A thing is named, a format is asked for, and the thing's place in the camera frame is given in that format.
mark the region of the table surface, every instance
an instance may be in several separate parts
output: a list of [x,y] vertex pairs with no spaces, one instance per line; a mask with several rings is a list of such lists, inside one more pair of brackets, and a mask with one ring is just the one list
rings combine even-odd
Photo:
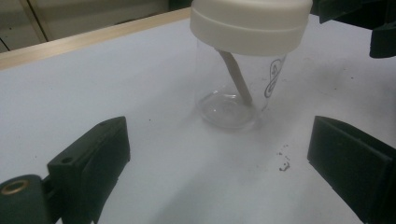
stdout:
[[188,15],[1,55],[0,182],[46,176],[92,126],[125,116],[132,160],[99,223],[361,223],[306,159],[312,124],[340,119],[396,147],[396,58],[369,57],[369,30],[310,16],[262,122],[222,130],[194,108]]

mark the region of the jar lid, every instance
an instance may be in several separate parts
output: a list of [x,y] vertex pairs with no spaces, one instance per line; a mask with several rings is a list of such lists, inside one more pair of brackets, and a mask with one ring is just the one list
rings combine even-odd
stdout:
[[312,0],[194,0],[192,33],[232,53],[283,55],[301,42]]

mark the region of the black object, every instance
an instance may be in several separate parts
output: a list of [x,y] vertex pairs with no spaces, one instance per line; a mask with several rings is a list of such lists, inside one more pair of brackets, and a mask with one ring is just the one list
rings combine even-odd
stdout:
[[308,159],[364,223],[396,223],[396,149],[335,119],[316,117]]
[[370,56],[396,56],[396,0],[313,0],[311,13],[373,30]]
[[98,222],[130,160],[124,117],[106,120],[49,162],[49,176],[23,175],[0,185],[0,223]]

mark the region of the stain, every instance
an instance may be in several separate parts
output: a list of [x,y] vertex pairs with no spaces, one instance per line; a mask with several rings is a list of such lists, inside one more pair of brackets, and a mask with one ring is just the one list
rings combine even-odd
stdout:
[[286,172],[290,168],[290,163],[287,161],[286,163],[283,163],[283,164],[285,165],[285,167],[279,168],[279,171]]

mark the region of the jar base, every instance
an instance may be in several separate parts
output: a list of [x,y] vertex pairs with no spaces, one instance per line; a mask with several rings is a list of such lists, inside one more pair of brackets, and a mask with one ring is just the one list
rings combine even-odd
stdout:
[[204,119],[223,128],[243,128],[257,118],[256,108],[245,104],[238,94],[215,91],[197,104]]

